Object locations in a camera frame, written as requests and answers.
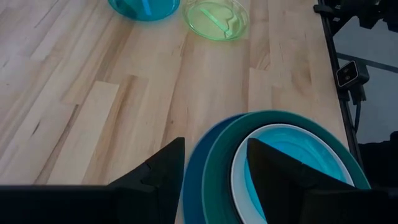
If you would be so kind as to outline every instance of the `gray floor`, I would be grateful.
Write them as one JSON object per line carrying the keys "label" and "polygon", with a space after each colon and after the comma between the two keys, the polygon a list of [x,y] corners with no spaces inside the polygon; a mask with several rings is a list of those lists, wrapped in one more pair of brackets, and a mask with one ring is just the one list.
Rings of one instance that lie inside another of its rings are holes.
{"label": "gray floor", "polygon": [[[336,51],[398,68],[398,33],[387,29],[379,21],[373,29],[359,26],[352,18],[334,36]],[[347,61],[339,60],[340,66]],[[357,138],[359,143],[389,140],[398,131],[398,73],[368,66],[370,80],[365,84],[367,101],[362,102],[361,119]],[[352,117],[355,106],[349,103]]]}

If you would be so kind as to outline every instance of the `wooden table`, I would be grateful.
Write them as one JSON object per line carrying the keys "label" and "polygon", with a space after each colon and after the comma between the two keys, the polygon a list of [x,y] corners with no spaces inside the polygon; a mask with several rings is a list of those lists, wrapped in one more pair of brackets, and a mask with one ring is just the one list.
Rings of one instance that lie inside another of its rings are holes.
{"label": "wooden table", "polygon": [[233,114],[287,110],[346,144],[315,0],[241,0],[242,39],[180,11],[140,23],[105,0],[0,2],[0,184],[107,184]]}

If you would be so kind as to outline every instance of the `black metal frame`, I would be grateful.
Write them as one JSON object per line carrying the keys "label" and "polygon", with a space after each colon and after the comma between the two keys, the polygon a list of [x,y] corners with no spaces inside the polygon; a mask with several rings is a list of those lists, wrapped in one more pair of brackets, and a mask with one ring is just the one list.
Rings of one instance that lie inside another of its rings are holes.
{"label": "black metal frame", "polygon": [[356,63],[360,63],[361,65],[364,65],[364,66],[370,66],[370,67],[373,67],[373,68],[378,68],[378,69],[381,69],[381,70],[386,70],[386,71],[398,74],[398,68],[397,67],[394,67],[394,66],[391,66],[391,65],[386,65],[385,63],[375,62],[375,61],[372,61],[372,60],[366,60],[366,59],[363,59],[363,58],[355,57],[355,56],[352,56],[352,55],[346,55],[346,54],[343,54],[343,53],[337,53],[337,57],[339,59],[346,60],[346,61],[354,60]]}
{"label": "black metal frame", "polygon": [[270,224],[398,222],[396,189],[358,189],[253,138],[248,164]]}
{"label": "black metal frame", "polygon": [[174,223],[184,158],[177,138],[109,185],[0,186],[0,223]]}
{"label": "black metal frame", "polygon": [[[325,0],[318,0],[318,3],[325,4]],[[331,28],[331,23],[327,17],[321,16],[321,18],[322,18],[323,30],[325,32],[326,44],[328,46],[331,69],[333,71],[333,78],[335,79],[335,84],[337,86],[337,77],[335,74],[337,70],[340,68],[340,66],[338,64],[338,57],[336,53],[335,43],[333,41],[333,32]],[[352,117],[348,108],[348,102],[349,102],[348,91],[340,90],[337,87],[336,89],[337,89],[338,99],[340,102],[340,109],[341,109],[341,115],[343,117],[344,128],[347,135],[349,151],[357,160],[358,164],[363,168],[361,153],[359,151],[356,134],[353,129]]]}
{"label": "black metal frame", "polygon": [[330,18],[330,31],[335,35],[353,16],[358,16],[363,28],[372,29],[383,19],[388,29],[398,32],[398,3],[395,0],[324,0],[314,11]]}

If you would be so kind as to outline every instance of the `blue container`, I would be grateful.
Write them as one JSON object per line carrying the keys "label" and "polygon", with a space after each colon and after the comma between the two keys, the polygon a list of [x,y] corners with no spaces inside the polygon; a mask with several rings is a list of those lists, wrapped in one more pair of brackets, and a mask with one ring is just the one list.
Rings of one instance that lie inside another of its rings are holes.
{"label": "blue container", "polygon": [[156,21],[171,14],[180,0],[109,0],[118,13],[137,21]]}

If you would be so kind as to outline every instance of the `white plate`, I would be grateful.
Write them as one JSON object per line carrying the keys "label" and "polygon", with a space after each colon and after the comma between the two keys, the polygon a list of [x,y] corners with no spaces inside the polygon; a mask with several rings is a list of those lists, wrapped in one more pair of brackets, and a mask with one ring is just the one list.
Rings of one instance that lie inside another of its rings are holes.
{"label": "white plate", "polygon": [[310,137],[314,138],[314,140],[318,141],[320,144],[323,145],[324,148],[328,150],[328,152],[333,156],[335,161],[337,162],[338,166],[340,167],[344,178],[347,181],[347,184],[354,185],[351,176],[348,173],[347,168],[341,161],[341,159],[336,155],[336,153],[320,138],[316,135],[310,133],[309,131],[299,128],[294,125],[289,124],[270,124],[263,126],[261,128],[256,129],[252,133],[250,133],[244,141],[238,147],[238,150],[235,153],[232,167],[231,167],[231,191],[234,200],[235,207],[239,213],[239,216],[242,219],[243,223],[247,224],[257,224],[257,223],[267,223],[265,219],[261,216],[261,214],[257,211],[256,207],[254,206],[249,190],[246,187],[246,179],[244,176],[244,164],[246,161],[246,153],[247,153],[247,144],[249,138],[257,138],[259,137],[264,131],[274,128],[291,128],[295,130],[299,130],[300,132],[304,132],[305,134],[309,135]]}

